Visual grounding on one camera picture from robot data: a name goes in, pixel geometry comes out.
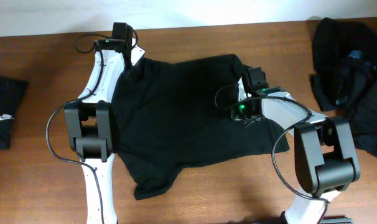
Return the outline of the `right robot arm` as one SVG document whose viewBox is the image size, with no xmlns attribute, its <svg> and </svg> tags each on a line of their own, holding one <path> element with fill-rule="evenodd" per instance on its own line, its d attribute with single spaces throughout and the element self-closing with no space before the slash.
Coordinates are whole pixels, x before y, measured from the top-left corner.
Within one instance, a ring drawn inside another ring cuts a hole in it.
<svg viewBox="0 0 377 224">
<path fill-rule="evenodd" d="M 291 206 L 271 223 L 352 223 L 345 216 L 327 217 L 331 201 L 360 178 L 360 165 L 348 121 L 328 117 L 297 102 L 283 88 L 269 87 L 261 68 L 245 71 L 237 84 L 236 101 L 229 106 L 233 120 L 249 126 L 269 119 L 283 128 L 282 136 L 294 137 L 294 164 L 299 189 Z"/>
</svg>

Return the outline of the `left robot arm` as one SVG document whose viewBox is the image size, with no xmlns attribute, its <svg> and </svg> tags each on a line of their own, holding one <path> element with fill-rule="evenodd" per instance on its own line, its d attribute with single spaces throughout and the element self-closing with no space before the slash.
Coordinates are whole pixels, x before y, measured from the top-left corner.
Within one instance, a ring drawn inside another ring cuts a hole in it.
<svg viewBox="0 0 377 224">
<path fill-rule="evenodd" d="M 63 106 L 70 147 L 83 170 L 87 223 L 117 223 L 113 203 L 113 161 L 119 141 L 111 102 L 120 78 L 137 76 L 145 51 L 127 23 L 115 22 L 109 37 L 93 43 L 94 64 L 78 98 Z"/>
</svg>

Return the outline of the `black t-shirt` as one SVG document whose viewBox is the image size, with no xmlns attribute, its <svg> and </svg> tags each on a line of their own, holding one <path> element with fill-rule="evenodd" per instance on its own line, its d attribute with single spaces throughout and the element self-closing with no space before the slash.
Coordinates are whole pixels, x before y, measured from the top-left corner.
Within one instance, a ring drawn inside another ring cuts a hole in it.
<svg viewBox="0 0 377 224">
<path fill-rule="evenodd" d="M 166 193 L 185 168 L 288 151 L 277 123 L 244 128 L 230 119 L 233 86 L 247 69 L 234 54 L 179 63 L 145 58 L 140 80 L 118 80 L 117 154 L 136 183 L 136 200 Z"/>
</svg>

